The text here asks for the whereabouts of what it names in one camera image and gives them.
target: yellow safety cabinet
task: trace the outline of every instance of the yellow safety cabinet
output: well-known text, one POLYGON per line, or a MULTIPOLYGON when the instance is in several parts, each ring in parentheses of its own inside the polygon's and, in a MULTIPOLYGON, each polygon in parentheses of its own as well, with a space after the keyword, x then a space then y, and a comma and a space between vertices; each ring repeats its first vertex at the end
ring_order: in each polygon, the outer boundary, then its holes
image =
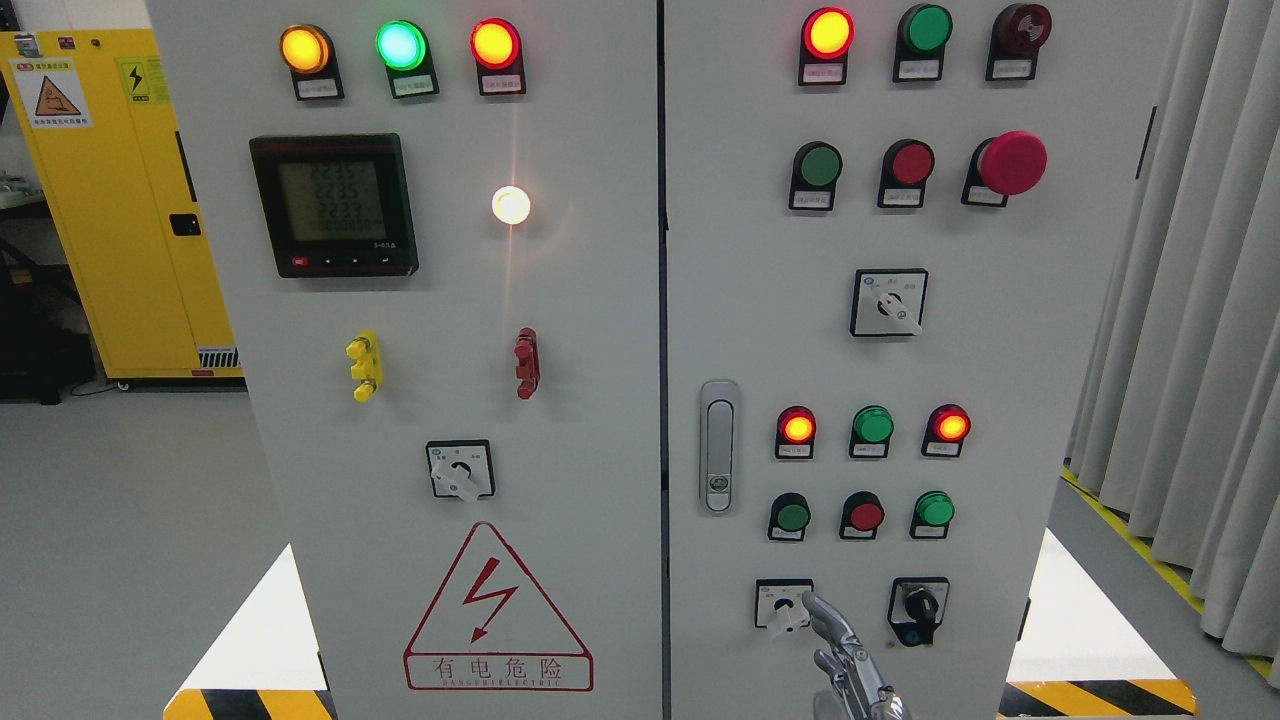
POLYGON ((6 35, 13 114, 108 377, 242 377, 151 31, 6 35))

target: yellow floor line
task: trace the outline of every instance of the yellow floor line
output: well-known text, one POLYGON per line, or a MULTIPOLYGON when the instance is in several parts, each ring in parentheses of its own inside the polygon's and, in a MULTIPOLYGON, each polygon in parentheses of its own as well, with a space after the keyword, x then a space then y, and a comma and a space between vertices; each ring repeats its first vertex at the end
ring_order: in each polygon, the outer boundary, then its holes
MULTIPOLYGON (((1075 477, 1075 473, 1073 473, 1069 468, 1062 468, 1061 478, 1066 480, 1066 483, 1070 484, 1082 498, 1084 498, 1084 502, 1089 503, 1089 507, 1093 507, 1093 510, 1102 518, 1103 521, 1106 521, 1107 525, 1111 525, 1111 529, 1115 530, 1121 539, 1129 543, 1129 547, 1132 547, 1134 552, 1147 561, 1147 565, 1151 565, 1152 570, 1169 583, 1169 587, 1174 588, 1174 592, 1187 601, 1187 605, 1190 605, 1196 612, 1199 612, 1201 615, 1204 614, 1204 601, 1192 594, 1192 588, 1187 584, 1187 580, 1175 573, 1172 568, 1160 560, 1156 560, 1156 557, 1151 555, 1151 547, 1147 543, 1130 536, 1124 519, 1112 512, 1106 505, 1102 505, 1102 502, 1100 502, 1092 492, 1080 487, 1079 478, 1075 477)), ((1248 662, 1251 667, 1257 670, 1263 678, 1271 676, 1272 662, 1270 660, 1249 655, 1242 655, 1240 657, 1243 657, 1244 661, 1248 662)))

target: white indicator light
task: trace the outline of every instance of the white indicator light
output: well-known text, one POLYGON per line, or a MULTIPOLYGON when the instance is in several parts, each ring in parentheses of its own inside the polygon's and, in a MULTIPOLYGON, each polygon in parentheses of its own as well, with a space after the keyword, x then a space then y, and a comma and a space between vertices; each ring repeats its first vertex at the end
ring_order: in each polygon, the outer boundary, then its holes
POLYGON ((529 193, 513 184, 499 187, 493 193, 493 215, 508 225, 518 225, 529 218, 529 193))

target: high voltage warning sign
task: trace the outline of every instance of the high voltage warning sign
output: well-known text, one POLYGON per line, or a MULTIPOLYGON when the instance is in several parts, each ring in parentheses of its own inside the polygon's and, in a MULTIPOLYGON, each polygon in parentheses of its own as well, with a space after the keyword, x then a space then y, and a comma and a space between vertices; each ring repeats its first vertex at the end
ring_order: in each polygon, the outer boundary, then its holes
POLYGON ((18 97, 32 129, 93 127, 70 58, 13 59, 18 97))
POLYGON ((404 648, 415 691, 589 692, 595 661, 516 550, 471 527, 404 648))
POLYGON ((124 95, 136 105, 169 104, 169 81, 159 55, 146 58, 118 58, 124 95))

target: lightning bolt symbol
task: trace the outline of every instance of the lightning bolt symbol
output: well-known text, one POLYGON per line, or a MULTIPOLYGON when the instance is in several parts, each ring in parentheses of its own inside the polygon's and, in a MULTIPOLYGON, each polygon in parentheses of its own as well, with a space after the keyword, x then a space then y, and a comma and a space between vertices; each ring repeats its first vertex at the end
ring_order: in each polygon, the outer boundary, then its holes
POLYGON ((481 600, 490 600, 494 597, 502 598, 500 601, 498 601, 498 605, 494 606, 493 612, 489 614, 489 619, 485 620, 483 625, 471 632, 472 643, 489 634, 489 630, 486 630, 485 628, 489 626, 489 623, 493 623, 493 619, 498 616, 498 612, 502 612, 503 606, 511 601, 511 596, 516 594, 516 588, 520 587, 520 585, 512 585, 509 588, 503 588, 500 591, 476 594, 480 592, 480 588, 484 587, 484 584, 489 580, 489 578, 493 577, 493 573, 497 569, 498 569, 498 559, 490 557, 489 561, 484 564, 484 569, 480 570, 480 577, 476 578, 475 584, 471 585, 471 591, 467 593, 467 597, 462 600, 462 605, 471 605, 472 602, 480 602, 481 600))

